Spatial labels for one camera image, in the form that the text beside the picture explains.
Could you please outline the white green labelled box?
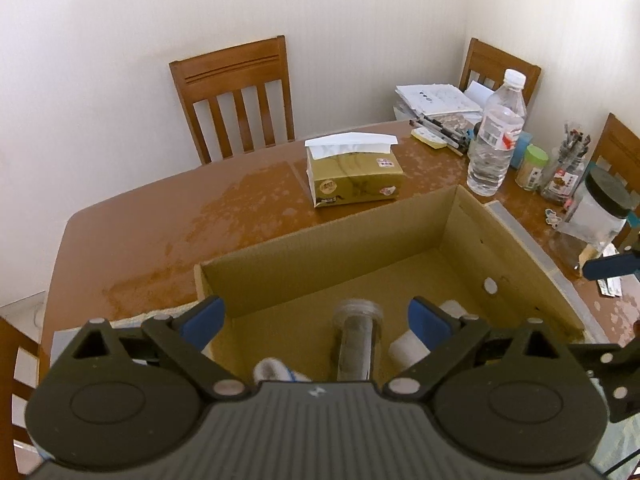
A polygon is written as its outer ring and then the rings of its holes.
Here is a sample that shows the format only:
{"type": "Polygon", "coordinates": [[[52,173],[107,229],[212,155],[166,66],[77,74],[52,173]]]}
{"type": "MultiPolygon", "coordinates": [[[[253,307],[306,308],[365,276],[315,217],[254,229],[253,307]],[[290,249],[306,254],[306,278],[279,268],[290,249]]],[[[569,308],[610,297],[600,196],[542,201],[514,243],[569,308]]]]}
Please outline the white green labelled box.
{"type": "Polygon", "coordinates": [[[435,306],[425,298],[412,298],[408,305],[409,329],[390,344],[390,360],[398,370],[408,370],[448,340],[459,329],[460,318],[467,314],[456,300],[435,306]]]}

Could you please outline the white sock blue band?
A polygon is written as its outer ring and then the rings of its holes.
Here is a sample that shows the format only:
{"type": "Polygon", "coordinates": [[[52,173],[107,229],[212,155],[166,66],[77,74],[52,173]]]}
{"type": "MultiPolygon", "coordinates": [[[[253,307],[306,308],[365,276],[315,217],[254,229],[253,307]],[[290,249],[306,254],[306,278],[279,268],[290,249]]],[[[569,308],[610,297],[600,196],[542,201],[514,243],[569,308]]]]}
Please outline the white sock blue band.
{"type": "Polygon", "coordinates": [[[261,382],[311,382],[306,375],[296,372],[275,358],[259,361],[253,370],[254,383],[261,382]]]}

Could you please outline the large jar black lid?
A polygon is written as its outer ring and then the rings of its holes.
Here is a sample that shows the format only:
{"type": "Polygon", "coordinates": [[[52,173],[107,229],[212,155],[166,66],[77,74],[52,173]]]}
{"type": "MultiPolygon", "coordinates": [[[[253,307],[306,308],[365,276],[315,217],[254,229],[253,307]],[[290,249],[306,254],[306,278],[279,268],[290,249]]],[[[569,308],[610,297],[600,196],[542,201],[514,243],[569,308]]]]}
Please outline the large jar black lid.
{"type": "Polygon", "coordinates": [[[633,210],[634,201],[620,179],[593,166],[555,228],[549,247],[564,266],[581,274],[584,264],[600,257],[612,243],[633,210]]]}

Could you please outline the wooden chair far right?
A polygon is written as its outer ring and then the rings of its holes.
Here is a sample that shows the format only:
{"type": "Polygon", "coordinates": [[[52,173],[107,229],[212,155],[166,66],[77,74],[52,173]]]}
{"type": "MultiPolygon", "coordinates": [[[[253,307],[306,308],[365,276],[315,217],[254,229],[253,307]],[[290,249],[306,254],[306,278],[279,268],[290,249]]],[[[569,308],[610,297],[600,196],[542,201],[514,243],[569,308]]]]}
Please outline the wooden chair far right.
{"type": "Polygon", "coordinates": [[[608,114],[589,168],[599,167],[616,177],[626,188],[634,205],[625,226],[614,238],[613,244],[619,250],[630,246],[639,234],[639,156],[639,137],[613,113],[608,114]]]}

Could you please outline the wooden chair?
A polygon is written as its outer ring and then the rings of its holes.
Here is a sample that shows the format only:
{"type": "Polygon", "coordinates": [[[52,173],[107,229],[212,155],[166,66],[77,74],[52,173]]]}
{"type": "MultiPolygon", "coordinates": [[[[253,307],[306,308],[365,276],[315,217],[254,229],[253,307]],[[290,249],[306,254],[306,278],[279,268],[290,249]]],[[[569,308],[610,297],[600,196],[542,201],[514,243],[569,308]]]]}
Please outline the wooden chair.
{"type": "Polygon", "coordinates": [[[616,177],[626,188],[634,205],[625,226],[614,238],[613,244],[619,250],[630,246],[639,234],[639,156],[639,137],[613,113],[608,114],[589,168],[599,167],[616,177]]]}
{"type": "Polygon", "coordinates": [[[281,86],[286,140],[293,142],[296,139],[285,36],[279,35],[172,61],[169,63],[169,71],[202,165],[210,164],[212,155],[195,111],[195,105],[201,102],[207,104],[212,116],[221,156],[224,159],[233,156],[231,138],[218,102],[218,98],[224,94],[232,96],[242,150],[245,153],[255,149],[243,96],[243,91],[248,88],[256,91],[265,146],[270,148],[277,144],[267,93],[268,84],[273,82],[281,86]]]}
{"type": "Polygon", "coordinates": [[[1,478],[25,479],[18,469],[15,445],[24,444],[33,448],[25,424],[13,421],[13,401],[18,399],[24,406],[35,391],[35,387],[15,377],[18,355],[23,351],[33,358],[39,368],[40,349],[37,341],[21,332],[5,318],[1,319],[1,478]]]}

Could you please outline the teal checked table cloth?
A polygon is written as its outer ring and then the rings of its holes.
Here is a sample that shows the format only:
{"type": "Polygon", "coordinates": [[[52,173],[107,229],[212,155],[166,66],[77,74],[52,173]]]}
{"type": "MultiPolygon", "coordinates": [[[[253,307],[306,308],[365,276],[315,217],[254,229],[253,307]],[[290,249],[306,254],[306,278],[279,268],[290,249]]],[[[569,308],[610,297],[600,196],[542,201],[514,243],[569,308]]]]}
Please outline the teal checked table cloth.
{"type": "Polygon", "coordinates": [[[87,323],[27,407],[40,479],[597,479],[638,414],[503,206],[445,190],[201,264],[198,305],[87,323]]]}

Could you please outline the pen holder with pens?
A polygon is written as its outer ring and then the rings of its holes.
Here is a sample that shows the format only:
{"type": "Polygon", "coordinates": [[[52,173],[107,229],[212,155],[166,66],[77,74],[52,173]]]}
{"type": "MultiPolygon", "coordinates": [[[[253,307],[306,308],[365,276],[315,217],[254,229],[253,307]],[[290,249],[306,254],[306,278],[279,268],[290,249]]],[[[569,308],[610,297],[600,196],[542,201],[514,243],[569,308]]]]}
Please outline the pen holder with pens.
{"type": "Polygon", "coordinates": [[[589,151],[590,135],[576,122],[564,124],[564,139],[542,173],[539,194],[551,203],[564,204],[579,180],[579,168],[589,151]]]}

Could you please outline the brown cardboard box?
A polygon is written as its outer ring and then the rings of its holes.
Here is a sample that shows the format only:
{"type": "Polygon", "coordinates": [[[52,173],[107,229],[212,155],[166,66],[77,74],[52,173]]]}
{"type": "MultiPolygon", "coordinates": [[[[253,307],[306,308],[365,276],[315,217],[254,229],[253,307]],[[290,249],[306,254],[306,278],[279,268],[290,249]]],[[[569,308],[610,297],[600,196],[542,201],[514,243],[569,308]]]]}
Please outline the brown cardboard box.
{"type": "Polygon", "coordinates": [[[251,380],[276,358],[323,382],[331,374],[333,317],[360,298],[383,311],[382,341],[408,327],[416,296],[456,300],[495,328],[540,318],[564,342],[585,322],[560,287],[555,264],[498,202],[443,188],[268,240],[199,264],[201,296],[224,302],[224,327],[209,356],[251,380]]]}

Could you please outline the green lid small jar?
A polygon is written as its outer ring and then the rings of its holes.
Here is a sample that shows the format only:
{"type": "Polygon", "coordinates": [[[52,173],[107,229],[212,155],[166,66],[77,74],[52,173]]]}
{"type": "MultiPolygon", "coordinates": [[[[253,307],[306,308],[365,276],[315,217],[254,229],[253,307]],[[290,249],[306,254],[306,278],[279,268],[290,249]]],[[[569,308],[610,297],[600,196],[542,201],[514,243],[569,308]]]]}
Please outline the green lid small jar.
{"type": "Polygon", "coordinates": [[[516,174],[516,184],[525,191],[533,191],[549,161],[549,155],[538,146],[529,144],[516,174]]]}

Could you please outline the clear plastic water bottle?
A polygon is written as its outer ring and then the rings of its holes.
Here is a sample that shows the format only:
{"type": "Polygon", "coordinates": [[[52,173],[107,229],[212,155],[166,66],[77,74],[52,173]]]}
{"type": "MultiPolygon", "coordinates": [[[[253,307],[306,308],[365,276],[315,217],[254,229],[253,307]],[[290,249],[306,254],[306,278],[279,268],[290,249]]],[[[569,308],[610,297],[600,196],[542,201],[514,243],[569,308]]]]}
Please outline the clear plastic water bottle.
{"type": "Polygon", "coordinates": [[[508,68],[503,83],[487,100],[470,147],[466,185],[476,195],[494,196],[508,172],[526,121],[523,90],[526,76],[508,68]]]}

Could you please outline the wooden chair left side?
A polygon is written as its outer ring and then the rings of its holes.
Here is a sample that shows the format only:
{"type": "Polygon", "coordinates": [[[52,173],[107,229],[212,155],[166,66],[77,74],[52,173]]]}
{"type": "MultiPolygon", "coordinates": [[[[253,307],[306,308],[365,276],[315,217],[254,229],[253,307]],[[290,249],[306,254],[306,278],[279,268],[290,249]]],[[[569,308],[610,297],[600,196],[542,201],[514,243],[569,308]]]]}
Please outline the wooden chair left side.
{"type": "Polygon", "coordinates": [[[13,401],[18,399],[24,406],[35,391],[35,387],[15,377],[18,355],[23,351],[33,358],[39,368],[40,349],[37,341],[21,332],[5,318],[1,319],[1,478],[25,479],[18,469],[15,445],[24,444],[33,448],[25,424],[13,421],[13,401]]]}

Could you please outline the gold tissue box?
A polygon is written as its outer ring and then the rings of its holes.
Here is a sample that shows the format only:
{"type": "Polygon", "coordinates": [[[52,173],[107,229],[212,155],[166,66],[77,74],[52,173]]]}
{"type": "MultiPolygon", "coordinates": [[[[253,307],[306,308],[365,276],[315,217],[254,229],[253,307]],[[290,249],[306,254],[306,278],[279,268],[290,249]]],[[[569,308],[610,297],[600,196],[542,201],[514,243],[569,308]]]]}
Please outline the gold tissue box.
{"type": "Polygon", "coordinates": [[[405,181],[397,136],[344,132],[305,141],[314,208],[396,200],[405,181]]]}

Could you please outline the wooden chair right corner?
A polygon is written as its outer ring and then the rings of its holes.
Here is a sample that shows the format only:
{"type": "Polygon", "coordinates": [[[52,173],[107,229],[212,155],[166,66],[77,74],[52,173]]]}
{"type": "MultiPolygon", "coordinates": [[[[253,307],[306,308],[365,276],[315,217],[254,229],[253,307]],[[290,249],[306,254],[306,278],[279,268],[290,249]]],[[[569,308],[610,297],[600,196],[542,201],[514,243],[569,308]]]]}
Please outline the wooden chair right corner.
{"type": "Polygon", "coordinates": [[[458,88],[460,90],[468,88],[471,75],[477,74],[477,81],[480,84],[490,80],[494,83],[491,89],[496,90],[503,82],[504,72],[509,68],[517,70],[526,77],[522,92],[524,102],[528,105],[536,90],[542,69],[538,65],[526,62],[477,38],[470,40],[458,88]]]}

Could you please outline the stack of white papers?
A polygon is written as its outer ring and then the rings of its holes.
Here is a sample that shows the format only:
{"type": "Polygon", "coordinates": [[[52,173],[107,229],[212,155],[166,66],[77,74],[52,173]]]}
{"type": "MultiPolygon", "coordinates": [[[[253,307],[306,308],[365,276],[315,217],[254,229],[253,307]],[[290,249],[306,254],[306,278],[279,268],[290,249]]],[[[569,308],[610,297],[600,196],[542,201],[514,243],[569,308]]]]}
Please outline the stack of white papers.
{"type": "Polygon", "coordinates": [[[440,116],[480,119],[493,93],[476,81],[472,81],[464,91],[453,84],[405,84],[395,88],[393,111],[397,120],[440,116]]]}

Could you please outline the wooden chair far side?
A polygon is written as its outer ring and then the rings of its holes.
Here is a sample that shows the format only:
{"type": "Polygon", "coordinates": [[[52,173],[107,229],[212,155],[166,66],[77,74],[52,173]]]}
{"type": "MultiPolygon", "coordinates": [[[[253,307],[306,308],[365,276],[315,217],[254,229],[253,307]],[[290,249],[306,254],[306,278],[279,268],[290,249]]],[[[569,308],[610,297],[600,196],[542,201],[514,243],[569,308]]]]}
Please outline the wooden chair far side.
{"type": "Polygon", "coordinates": [[[169,71],[202,165],[210,164],[212,155],[195,111],[195,105],[201,102],[207,104],[212,116],[221,156],[224,159],[233,156],[231,138],[218,102],[218,98],[224,94],[232,96],[242,150],[245,153],[255,149],[243,96],[243,91],[248,88],[256,91],[265,146],[270,148],[277,144],[267,93],[268,84],[273,82],[281,86],[286,140],[293,142],[296,139],[285,36],[279,35],[172,61],[169,63],[169,71]]]}

